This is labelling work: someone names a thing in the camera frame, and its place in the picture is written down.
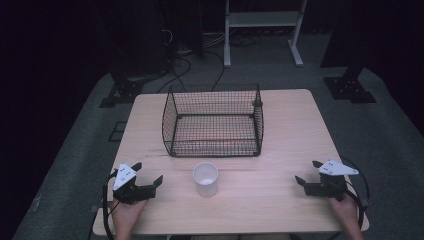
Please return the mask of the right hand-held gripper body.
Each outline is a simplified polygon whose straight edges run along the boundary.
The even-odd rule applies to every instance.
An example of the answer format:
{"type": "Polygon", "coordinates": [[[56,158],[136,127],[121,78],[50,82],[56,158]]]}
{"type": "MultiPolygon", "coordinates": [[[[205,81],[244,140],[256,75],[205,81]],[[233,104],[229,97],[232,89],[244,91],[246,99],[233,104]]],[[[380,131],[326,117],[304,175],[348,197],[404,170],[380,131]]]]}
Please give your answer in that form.
{"type": "Polygon", "coordinates": [[[307,196],[336,198],[339,200],[348,190],[346,176],[358,175],[359,171],[335,160],[328,160],[320,168],[318,183],[307,183],[304,188],[307,196]]]}

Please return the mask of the black stand base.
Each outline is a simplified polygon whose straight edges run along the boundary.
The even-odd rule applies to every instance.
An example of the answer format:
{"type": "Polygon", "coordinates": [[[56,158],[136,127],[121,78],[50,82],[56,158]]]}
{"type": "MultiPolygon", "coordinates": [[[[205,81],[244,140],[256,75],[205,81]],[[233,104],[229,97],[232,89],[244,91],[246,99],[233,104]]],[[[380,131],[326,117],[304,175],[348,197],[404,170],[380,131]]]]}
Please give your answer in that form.
{"type": "Polygon", "coordinates": [[[153,78],[130,80],[126,77],[113,79],[113,86],[107,97],[103,98],[100,108],[113,108],[117,104],[131,104],[142,93],[144,85],[152,82],[153,78]]]}
{"type": "Polygon", "coordinates": [[[358,80],[362,67],[348,67],[342,76],[325,77],[324,82],[335,100],[351,103],[375,103],[373,95],[364,89],[358,80]]]}

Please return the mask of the white cup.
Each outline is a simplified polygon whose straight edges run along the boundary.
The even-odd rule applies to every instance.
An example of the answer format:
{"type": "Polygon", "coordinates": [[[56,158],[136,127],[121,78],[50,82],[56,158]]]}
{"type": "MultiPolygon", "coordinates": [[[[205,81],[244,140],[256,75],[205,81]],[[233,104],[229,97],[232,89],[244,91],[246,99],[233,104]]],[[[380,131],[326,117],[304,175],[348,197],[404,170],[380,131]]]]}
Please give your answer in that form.
{"type": "Polygon", "coordinates": [[[219,172],[215,165],[210,162],[202,162],[193,170],[193,180],[196,184],[197,193],[205,198],[214,196],[218,191],[219,172]]]}

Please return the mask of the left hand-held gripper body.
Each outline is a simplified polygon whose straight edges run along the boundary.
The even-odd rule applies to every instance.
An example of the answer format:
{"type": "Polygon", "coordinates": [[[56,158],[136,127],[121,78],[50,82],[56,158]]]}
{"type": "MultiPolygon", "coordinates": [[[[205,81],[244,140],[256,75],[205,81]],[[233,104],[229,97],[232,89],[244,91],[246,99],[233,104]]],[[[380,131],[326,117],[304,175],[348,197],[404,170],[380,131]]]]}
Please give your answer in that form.
{"type": "Polygon", "coordinates": [[[138,171],[133,171],[131,167],[125,163],[121,163],[114,171],[113,197],[126,204],[133,204],[137,201],[154,198],[156,196],[156,190],[148,190],[145,188],[146,185],[136,185],[138,171]]]}

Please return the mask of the black rectangular floor frame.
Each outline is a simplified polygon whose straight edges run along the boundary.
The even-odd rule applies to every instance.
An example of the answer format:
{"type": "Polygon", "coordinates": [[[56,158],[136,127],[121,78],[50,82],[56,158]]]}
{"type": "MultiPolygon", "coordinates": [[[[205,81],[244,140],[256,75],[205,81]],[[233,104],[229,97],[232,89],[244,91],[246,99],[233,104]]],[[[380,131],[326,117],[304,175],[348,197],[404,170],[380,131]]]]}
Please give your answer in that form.
{"type": "Polygon", "coordinates": [[[117,121],[113,127],[112,132],[109,135],[109,142],[120,142],[123,138],[127,122],[126,121],[117,121]]]}

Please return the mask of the white metal stand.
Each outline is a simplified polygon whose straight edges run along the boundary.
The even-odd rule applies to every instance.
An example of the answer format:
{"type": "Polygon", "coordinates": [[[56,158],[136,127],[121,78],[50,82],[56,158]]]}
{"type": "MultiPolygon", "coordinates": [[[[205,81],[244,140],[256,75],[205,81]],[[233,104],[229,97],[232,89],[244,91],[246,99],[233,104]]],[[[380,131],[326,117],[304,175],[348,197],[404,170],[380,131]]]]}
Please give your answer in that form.
{"type": "Polygon", "coordinates": [[[293,27],[294,33],[288,40],[288,45],[297,67],[304,65],[297,48],[303,18],[308,0],[301,0],[296,11],[274,12],[231,12],[230,0],[226,0],[224,20],[224,47],[223,65],[231,67],[230,30],[235,28],[260,28],[260,27],[293,27]]]}

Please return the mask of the person's left hand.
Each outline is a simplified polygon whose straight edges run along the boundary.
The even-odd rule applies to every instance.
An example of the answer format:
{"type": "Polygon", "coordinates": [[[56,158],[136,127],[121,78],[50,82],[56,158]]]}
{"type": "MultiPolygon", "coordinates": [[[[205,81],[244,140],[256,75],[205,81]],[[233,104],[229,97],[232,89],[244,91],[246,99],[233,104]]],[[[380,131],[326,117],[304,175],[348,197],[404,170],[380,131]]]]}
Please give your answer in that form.
{"type": "Polygon", "coordinates": [[[114,199],[112,202],[111,215],[116,232],[131,233],[146,204],[147,200],[126,204],[114,199]]]}

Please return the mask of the person's right hand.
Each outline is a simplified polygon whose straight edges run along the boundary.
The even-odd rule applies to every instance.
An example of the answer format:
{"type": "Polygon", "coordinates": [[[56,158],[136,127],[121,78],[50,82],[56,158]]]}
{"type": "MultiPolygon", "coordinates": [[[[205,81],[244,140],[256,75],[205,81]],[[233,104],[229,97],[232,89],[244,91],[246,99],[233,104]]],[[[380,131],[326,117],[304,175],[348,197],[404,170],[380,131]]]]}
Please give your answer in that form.
{"type": "Polygon", "coordinates": [[[333,215],[341,225],[348,226],[357,222],[357,205],[350,196],[343,194],[339,200],[330,198],[329,203],[333,215]]]}

